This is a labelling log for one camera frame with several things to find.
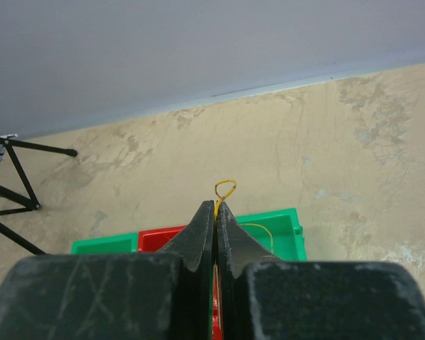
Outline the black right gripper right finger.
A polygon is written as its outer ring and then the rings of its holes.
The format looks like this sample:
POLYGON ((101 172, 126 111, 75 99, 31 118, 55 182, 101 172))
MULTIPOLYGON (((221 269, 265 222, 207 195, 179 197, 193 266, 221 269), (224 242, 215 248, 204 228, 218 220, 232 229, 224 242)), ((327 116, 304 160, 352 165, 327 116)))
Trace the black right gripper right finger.
POLYGON ((225 202, 218 206, 215 229, 223 338, 267 339, 253 276, 247 274, 246 267, 281 259, 241 227, 225 202))

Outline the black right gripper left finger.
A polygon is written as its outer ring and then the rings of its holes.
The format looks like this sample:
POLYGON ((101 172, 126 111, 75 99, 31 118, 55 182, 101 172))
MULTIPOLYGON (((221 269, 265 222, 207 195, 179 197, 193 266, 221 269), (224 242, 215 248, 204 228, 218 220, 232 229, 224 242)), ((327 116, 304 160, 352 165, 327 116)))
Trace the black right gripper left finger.
POLYGON ((159 252, 176 259, 170 339, 209 339, 213 313, 215 204, 200 204, 192 220, 159 252))

